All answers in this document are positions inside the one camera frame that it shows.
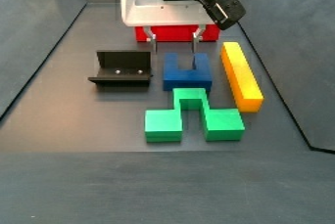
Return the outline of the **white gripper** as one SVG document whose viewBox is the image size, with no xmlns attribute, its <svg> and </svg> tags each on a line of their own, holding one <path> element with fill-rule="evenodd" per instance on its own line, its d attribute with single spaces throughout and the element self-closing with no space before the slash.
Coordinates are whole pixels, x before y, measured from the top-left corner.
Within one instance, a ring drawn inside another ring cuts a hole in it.
<svg viewBox="0 0 335 224">
<path fill-rule="evenodd" d="M 202 39 L 205 25 L 213 24 L 195 0 L 120 0 L 122 20 L 127 26 L 143 26 L 146 42 L 157 53 L 157 37 L 150 27 L 155 25 L 198 24 L 193 32 L 193 54 Z"/>
</svg>

